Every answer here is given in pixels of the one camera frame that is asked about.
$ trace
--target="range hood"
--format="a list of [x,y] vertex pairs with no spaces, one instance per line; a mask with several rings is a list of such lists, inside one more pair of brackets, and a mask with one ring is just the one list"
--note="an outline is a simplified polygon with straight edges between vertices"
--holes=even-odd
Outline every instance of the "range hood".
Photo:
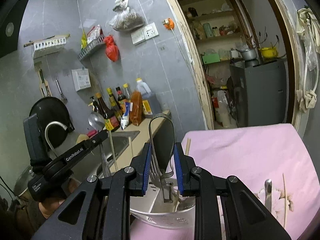
[[29,0],[18,0],[0,27],[0,58],[18,49],[21,21]]

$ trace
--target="countertop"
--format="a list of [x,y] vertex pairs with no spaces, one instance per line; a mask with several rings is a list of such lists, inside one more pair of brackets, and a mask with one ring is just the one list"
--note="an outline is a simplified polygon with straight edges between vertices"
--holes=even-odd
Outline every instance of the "countertop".
[[[170,110],[164,110],[164,114],[169,115]],[[152,130],[152,136],[154,136],[161,125],[164,123],[165,119],[164,118],[157,118],[152,121],[151,124],[151,130]],[[139,126],[135,126],[133,124],[130,124],[127,128],[125,128],[123,131],[129,132],[129,131],[140,131],[140,133],[132,140],[132,149],[133,149],[133,156],[139,155],[139,153],[142,151],[143,146],[146,142],[150,141],[149,138],[149,123],[150,119],[146,118],[144,119]],[[117,164],[118,164],[118,169],[122,169],[124,167],[127,167],[130,165],[132,159],[132,155],[130,152],[130,147],[127,147],[124,152],[118,157],[117,159]],[[113,164],[110,167],[111,172],[115,172],[115,165]]]

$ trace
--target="yellow pot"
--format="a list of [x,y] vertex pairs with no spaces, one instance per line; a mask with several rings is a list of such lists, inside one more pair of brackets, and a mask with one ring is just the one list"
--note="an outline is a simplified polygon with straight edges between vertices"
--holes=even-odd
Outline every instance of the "yellow pot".
[[261,48],[259,49],[264,58],[275,58],[278,57],[278,50],[274,48]]

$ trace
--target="orange plug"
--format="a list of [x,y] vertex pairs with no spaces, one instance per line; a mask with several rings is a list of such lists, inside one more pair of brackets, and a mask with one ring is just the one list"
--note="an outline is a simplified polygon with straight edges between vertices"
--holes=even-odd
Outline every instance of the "orange plug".
[[168,30],[174,29],[174,22],[170,18],[165,19],[162,24]]

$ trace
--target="gray refrigerator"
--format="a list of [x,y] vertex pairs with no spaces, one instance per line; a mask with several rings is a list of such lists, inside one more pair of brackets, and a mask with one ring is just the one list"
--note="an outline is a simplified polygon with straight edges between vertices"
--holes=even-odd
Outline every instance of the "gray refrigerator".
[[238,127],[282,123],[286,111],[287,78],[284,60],[230,64]]

